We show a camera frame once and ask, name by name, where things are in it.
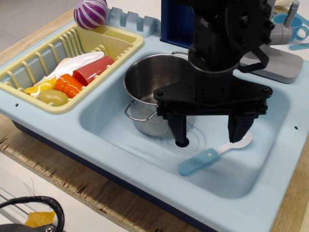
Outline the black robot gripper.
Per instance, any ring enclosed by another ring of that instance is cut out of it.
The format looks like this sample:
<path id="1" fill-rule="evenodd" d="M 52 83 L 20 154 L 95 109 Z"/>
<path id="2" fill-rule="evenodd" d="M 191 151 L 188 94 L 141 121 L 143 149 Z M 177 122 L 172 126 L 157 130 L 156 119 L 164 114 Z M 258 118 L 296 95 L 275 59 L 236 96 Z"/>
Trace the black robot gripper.
<path id="1" fill-rule="evenodd" d="M 189 76 L 154 91 L 157 113 L 168 121 L 176 145 L 189 145 L 187 116 L 228 116 L 229 141 L 236 143 L 259 115 L 266 114 L 271 87 L 233 75 L 223 79 Z"/>

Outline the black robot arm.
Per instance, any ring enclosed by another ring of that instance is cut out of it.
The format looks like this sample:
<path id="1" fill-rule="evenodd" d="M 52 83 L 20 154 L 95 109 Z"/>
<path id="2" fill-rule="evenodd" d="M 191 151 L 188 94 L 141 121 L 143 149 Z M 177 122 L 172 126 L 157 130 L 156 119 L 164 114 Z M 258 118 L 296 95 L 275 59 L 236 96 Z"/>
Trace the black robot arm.
<path id="1" fill-rule="evenodd" d="M 267 111 L 268 86 L 239 79 L 269 62 L 261 46 L 274 28 L 265 0 L 179 0 L 193 11 L 188 69 L 174 84 L 154 91 L 157 114 L 167 120 L 177 146 L 185 147 L 188 116 L 228 116 L 229 140 L 240 141 Z"/>

